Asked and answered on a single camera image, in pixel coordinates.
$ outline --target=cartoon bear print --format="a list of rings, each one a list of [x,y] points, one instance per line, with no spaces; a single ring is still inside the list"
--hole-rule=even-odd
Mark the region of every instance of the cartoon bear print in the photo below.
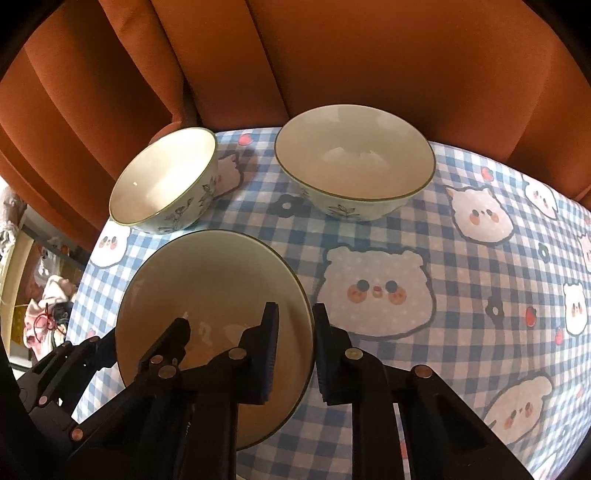
[[[540,421],[544,400],[554,387],[538,374],[502,390],[486,409],[484,423],[505,445],[521,440]]]
[[[552,467],[556,460],[556,452],[550,455],[544,462],[531,474],[534,480],[550,480],[550,474],[552,473]]]
[[[217,161],[216,197],[236,190],[242,183],[242,172],[238,169],[238,160],[233,153]]]
[[[131,228],[109,220],[100,235],[90,261],[99,268],[109,268],[118,264],[127,250],[127,239]]]
[[[591,273],[591,239],[589,239],[589,234],[586,233],[583,236],[578,236],[577,239],[579,240],[579,245],[583,251],[585,267],[587,268],[587,271]]]
[[[587,326],[587,305],[583,285],[565,283],[562,288],[566,331],[571,335],[580,335]]]
[[[546,217],[556,220],[558,207],[550,187],[527,175],[523,175],[523,181],[527,183],[525,197]]]
[[[485,245],[496,245],[513,235],[511,217],[490,187],[456,190],[446,187],[453,222],[462,236]]]
[[[431,322],[435,297],[418,253],[341,246],[328,250],[326,259],[317,301],[325,304],[333,325],[359,335],[399,338]]]

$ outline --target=tablecloth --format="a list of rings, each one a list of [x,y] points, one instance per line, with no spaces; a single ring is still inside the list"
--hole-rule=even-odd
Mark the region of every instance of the tablecloth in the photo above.
[[[217,134],[229,191],[185,231],[127,229],[113,239],[117,226],[108,222],[68,339],[113,328],[134,273],[168,241],[199,229],[244,232],[286,259],[355,346],[395,367],[430,365],[537,480],[555,478],[591,424],[591,214],[507,166],[432,143],[437,171],[424,191],[379,220],[341,221],[281,171],[277,132]],[[115,262],[97,253],[101,242],[116,243]],[[116,367],[98,372],[75,419],[122,387]],[[351,448],[351,410],[324,405],[314,374],[292,418],[238,452],[237,471],[248,480],[348,479]]]

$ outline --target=ceramic bowl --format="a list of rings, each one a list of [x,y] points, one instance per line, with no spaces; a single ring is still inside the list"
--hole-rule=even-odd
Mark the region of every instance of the ceramic bowl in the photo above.
[[[151,234],[191,225],[215,193],[216,146],[213,132],[194,127],[144,148],[115,183],[109,199],[111,218]]]
[[[408,122],[362,105],[301,113],[275,141],[277,161],[312,204],[345,220],[375,220],[435,174],[435,155]]]
[[[238,345],[259,325],[265,303],[279,305],[273,386],[263,406],[240,405],[238,448],[274,433],[306,391],[313,367],[313,320],[296,275],[271,248],[250,236],[205,230],[156,251],[135,274],[122,299],[115,330],[125,385],[138,361],[176,317],[191,325],[181,369],[205,365]]]

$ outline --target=orange curtain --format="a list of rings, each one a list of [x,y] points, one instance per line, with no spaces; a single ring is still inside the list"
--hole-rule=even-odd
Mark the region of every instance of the orange curtain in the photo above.
[[[115,179],[187,110],[179,70],[163,98],[144,75],[98,1],[68,0],[0,82],[0,176],[87,249],[108,218]]]
[[[66,0],[0,82],[0,176],[92,248],[154,138],[328,103],[388,110],[591,207],[591,87],[522,0]]]

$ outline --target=pink cloth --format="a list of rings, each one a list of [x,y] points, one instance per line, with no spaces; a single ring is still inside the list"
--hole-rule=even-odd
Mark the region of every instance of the pink cloth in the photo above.
[[[72,282],[52,275],[47,280],[41,300],[38,303],[35,300],[29,302],[22,335],[25,345],[33,350],[38,360],[51,352],[54,345],[61,345],[66,338],[66,328],[63,325],[56,327],[53,321],[48,322],[47,317],[42,315],[46,306],[51,314],[56,303],[74,301],[76,291],[77,287]]]

